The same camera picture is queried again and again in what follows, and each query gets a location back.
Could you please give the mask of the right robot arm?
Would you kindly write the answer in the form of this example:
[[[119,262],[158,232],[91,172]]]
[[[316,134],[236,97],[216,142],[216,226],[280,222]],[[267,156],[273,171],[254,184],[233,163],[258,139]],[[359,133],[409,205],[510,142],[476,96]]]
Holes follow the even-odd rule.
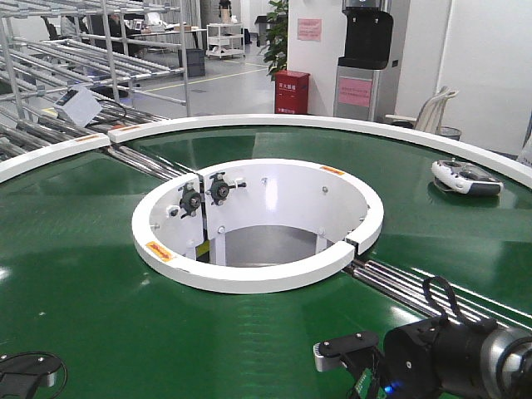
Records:
[[[350,398],[529,398],[531,335],[487,323],[428,318],[318,342],[315,366],[343,367],[361,387]]]

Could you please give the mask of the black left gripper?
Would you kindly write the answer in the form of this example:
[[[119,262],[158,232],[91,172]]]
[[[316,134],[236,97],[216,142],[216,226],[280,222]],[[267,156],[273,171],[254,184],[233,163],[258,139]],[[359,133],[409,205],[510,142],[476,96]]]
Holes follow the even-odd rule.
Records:
[[[51,398],[67,384],[67,365],[50,352],[19,352],[1,355],[1,398],[34,398],[40,387],[53,387],[62,370],[62,382]]]

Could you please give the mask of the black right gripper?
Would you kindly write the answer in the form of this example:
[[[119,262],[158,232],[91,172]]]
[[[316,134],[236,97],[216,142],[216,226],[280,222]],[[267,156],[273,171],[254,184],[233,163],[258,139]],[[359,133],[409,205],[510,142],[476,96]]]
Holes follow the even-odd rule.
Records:
[[[437,398],[441,379],[432,353],[438,319],[428,318],[393,328],[383,348],[373,331],[329,338],[313,346],[319,372],[344,368],[355,383],[368,378],[366,390],[351,388],[349,398]]]

